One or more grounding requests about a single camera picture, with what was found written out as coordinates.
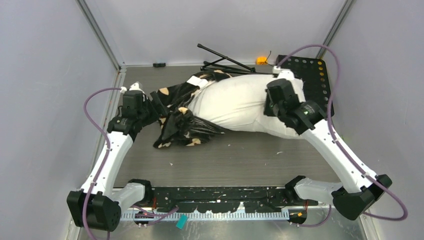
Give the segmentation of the aluminium frame rail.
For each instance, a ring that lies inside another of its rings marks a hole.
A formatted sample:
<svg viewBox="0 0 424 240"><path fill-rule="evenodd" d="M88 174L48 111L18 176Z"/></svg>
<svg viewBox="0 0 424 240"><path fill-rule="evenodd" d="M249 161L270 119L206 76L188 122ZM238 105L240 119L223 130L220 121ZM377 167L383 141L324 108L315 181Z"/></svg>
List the aluminium frame rail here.
<svg viewBox="0 0 424 240"><path fill-rule="evenodd" d="M239 207L235 212L226 213L213 213L207 211L206 213L200 213L194 211L192 213L179 213L178 207L173 208L169 212L159 212L154 210L152 207L147 209L133 205L127 210L122 211L120 220L133 219L136 221L153 221L158 218L163 218L167 221L174 221L180 218L182 214L188 216L190 220L244 220L244 219L256 219L256 220L290 220L293 222L302 222L306 219L308 209L315 206L305 207L301 209L299 206L289 206L280 209L278 212L266 212L266 213L247 213L244 207Z"/></svg>

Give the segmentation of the white pillow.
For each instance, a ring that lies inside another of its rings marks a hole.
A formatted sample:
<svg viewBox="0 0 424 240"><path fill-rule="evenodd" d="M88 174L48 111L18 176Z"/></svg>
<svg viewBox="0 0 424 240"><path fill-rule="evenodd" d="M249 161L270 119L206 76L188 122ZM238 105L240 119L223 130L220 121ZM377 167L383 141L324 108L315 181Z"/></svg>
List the white pillow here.
<svg viewBox="0 0 424 240"><path fill-rule="evenodd" d="M188 105L192 113L222 128L266 133L278 138L301 137L275 116L264 114L267 84L273 75L252 74L211 82L195 94Z"/></svg>

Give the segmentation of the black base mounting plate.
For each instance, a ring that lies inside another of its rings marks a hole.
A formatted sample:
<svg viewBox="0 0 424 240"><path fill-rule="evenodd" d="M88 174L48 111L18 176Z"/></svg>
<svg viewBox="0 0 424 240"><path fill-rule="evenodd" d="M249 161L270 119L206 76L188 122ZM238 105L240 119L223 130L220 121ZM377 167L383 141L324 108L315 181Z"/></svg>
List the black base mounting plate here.
<svg viewBox="0 0 424 240"><path fill-rule="evenodd" d="M247 213L276 213L286 207L317 206L315 200L296 199L279 186L224 186L224 187L153 187L147 199L134 204L160 213L178 208L178 213L234 213L244 207Z"/></svg>

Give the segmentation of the teal tape piece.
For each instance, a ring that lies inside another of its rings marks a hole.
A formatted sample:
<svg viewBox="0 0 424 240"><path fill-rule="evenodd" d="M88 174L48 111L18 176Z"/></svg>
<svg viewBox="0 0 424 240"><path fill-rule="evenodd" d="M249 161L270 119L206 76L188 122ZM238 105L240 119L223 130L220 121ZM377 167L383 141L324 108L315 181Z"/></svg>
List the teal tape piece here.
<svg viewBox="0 0 424 240"><path fill-rule="evenodd" d="M178 219L178 221L177 221L177 223L176 223L176 225L175 225L175 226L176 226L178 229L182 230L182 229L184 228L184 226L185 226L186 222L188 221L188 219L189 219L189 217L188 217L187 215L182 214L182 215L179 217L179 219Z"/></svg>

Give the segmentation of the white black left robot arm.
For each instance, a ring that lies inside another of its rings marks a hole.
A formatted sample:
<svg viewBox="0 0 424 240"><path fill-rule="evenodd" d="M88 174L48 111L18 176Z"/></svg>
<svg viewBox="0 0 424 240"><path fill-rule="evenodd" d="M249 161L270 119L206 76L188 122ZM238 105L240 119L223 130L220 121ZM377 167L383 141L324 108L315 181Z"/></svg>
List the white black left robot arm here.
<svg viewBox="0 0 424 240"><path fill-rule="evenodd" d="M151 182L131 179L121 190L114 184L122 162L138 133L167 113L156 92L127 90L122 105L106 130L101 130L105 143L87 180L79 190L70 191L66 203L76 226L113 232L119 225L122 211L138 203L148 207L153 202Z"/></svg>

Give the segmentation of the black perforated plate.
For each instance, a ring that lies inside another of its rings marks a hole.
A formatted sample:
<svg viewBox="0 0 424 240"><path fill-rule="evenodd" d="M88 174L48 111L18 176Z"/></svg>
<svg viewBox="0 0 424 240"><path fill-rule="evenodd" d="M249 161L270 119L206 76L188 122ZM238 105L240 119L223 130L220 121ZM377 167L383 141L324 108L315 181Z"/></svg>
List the black perforated plate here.
<svg viewBox="0 0 424 240"><path fill-rule="evenodd" d="M328 105L331 87L323 60L291 56L280 67L291 70L295 78L303 81L303 92L307 101L316 102L325 112L330 107L330 114L334 115L334 107Z"/></svg>

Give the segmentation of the black floral pillowcase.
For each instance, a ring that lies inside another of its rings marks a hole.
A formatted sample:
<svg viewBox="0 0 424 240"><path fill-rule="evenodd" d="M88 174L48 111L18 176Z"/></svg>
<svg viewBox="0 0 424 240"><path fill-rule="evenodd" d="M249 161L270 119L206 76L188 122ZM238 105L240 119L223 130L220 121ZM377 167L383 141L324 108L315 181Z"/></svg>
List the black floral pillowcase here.
<svg viewBox="0 0 424 240"><path fill-rule="evenodd" d="M222 70L203 70L183 83L158 89L158 98L168 113L159 117L161 132L153 147L161 149L171 144L192 147L225 134L226 128L196 116L189 104L210 85L231 77L230 73Z"/></svg>

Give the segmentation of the black folding stand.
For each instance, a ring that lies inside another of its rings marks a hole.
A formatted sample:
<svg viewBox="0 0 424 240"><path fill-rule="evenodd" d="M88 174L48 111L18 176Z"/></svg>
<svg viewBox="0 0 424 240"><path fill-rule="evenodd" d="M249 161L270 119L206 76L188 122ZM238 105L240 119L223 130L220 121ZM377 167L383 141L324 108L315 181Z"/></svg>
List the black folding stand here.
<svg viewBox="0 0 424 240"><path fill-rule="evenodd" d="M196 46L213 55L218 56L218 59L215 61L204 61L203 65L200 67L201 71L223 71L224 73L235 75L275 75L272 72L257 71L255 67L248 66L239 61L236 61L222 53L204 46L201 43L198 43Z"/></svg>

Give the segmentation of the small black clip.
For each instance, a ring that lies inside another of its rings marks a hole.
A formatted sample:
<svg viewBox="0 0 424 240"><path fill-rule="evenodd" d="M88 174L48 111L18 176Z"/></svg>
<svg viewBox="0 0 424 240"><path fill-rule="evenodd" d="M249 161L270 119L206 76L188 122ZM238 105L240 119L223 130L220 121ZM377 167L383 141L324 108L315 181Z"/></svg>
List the small black clip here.
<svg viewBox="0 0 424 240"><path fill-rule="evenodd" d="M165 62L155 62L155 63L152 64L152 66L154 68L164 68L164 67L166 67L166 63Z"/></svg>

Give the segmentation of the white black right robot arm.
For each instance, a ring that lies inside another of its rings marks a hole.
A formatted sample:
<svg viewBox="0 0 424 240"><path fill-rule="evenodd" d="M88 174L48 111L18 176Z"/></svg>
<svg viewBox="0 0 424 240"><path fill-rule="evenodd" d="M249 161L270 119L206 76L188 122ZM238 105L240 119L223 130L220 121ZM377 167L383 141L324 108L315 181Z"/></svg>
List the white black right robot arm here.
<svg viewBox="0 0 424 240"><path fill-rule="evenodd" d="M301 102L292 83L284 78L266 85L265 113L273 113L287 127L307 140L326 160L339 178L339 182L312 180L298 175L285 184L285 198L291 205L313 200L332 205L346 219L356 220L384 193L377 184L388 188L392 180L386 174L377 175L354 153L352 161L341 150L336 134L329 129L324 110L314 101Z"/></svg>

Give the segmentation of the orange small device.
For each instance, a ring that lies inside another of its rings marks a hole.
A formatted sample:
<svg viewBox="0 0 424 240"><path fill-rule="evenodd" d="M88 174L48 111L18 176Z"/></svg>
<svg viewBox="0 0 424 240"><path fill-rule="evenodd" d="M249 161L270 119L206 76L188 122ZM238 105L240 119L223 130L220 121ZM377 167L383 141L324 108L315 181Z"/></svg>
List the orange small device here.
<svg viewBox="0 0 424 240"><path fill-rule="evenodd" d="M269 58L272 54L272 51L269 51L267 56L259 56L255 60L256 65L270 65Z"/></svg>

